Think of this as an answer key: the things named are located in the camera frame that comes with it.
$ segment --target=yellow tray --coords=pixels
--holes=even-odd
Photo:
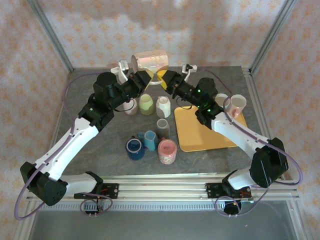
[[[196,106],[192,106],[190,110],[181,107],[177,107],[174,110],[179,145],[182,151],[194,152],[237,146],[227,137],[210,130],[205,125],[201,125],[195,115],[197,109]],[[242,113],[236,120],[247,127],[246,120]]]

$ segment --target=wall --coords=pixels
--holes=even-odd
[[[0,239],[12,239],[20,166],[48,150],[68,71],[26,0],[0,4]]]
[[[255,77],[274,136],[300,164],[298,187],[314,239],[320,231],[320,4],[298,1]],[[294,166],[289,173],[295,179]]]
[[[255,59],[285,0],[40,0],[74,67],[166,49],[170,64]]]

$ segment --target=mug handle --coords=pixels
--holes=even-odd
[[[241,113],[241,110],[235,109],[235,110],[232,111],[232,116],[233,116],[234,118],[237,118],[240,113]]]
[[[140,131],[140,132],[138,133],[138,137],[139,137],[140,139],[142,139],[142,140],[145,140],[145,134],[146,134],[146,132]]]

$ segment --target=mug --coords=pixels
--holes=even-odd
[[[162,140],[158,145],[160,162],[166,165],[172,164],[176,160],[177,150],[178,147],[174,141],[170,139]]]
[[[140,112],[143,115],[150,115],[155,110],[154,101],[152,100],[151,96],[148,94],[143,94],[140,97],[139,107],[140,107]]]
[[[165,50],[138,52],[131,56],[133,71],[146,70],[150,77],[158,71],[168,70],[169,59]],[[161,81],[150,81],[149,85],[160,85]]]
[[[122,106],[123,106],[123,111],[127,115],[134,115],[138,112],[138,109],[139,109],[137,100],[133,98],[131,98],[130,102],[124,102]]]
[[[228,95],[224,94],[224,93],[218,93],[215,96],[215,102],[219,105],[219,107],[224,108],[224,101],[226,100],[226,98],[228,97]],[[225,109],[227,109],[227,107],[230,104],[230,99],[228,99],[225,103]]]
[[[165,119],[170,116],[171,107],[167,96],[159,96],[155,106],[155,112],[159,118]]]
[[[247,105],[247,100],[240,94],[233,95],[226,111],[233,117],[237,118]]]
[[[125,144],[125,150],[131,160],[140,160],[145,155],[145,147],[143,143],[132,136]]]
[[[156,133],[154,131],[141,131],[138,133],[138,137],[140,139],[142,139],[142,142],[144,143],[144,146],[149,150],[149,151],[155,151],[159,140],[158,137],[156,135]]]
[[[168,139],[170,135],[170,126],[167,120],[161,118],[156,122],[156,134],[161,138]]]

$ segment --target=yellow-green cup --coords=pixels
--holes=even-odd
[[[143,94],[140,97],[139,108],[140,108],[140,112],[143,115],[150,115],[154,112],[155,110],[154,101],[152,100],[152,97],[149,94]]]

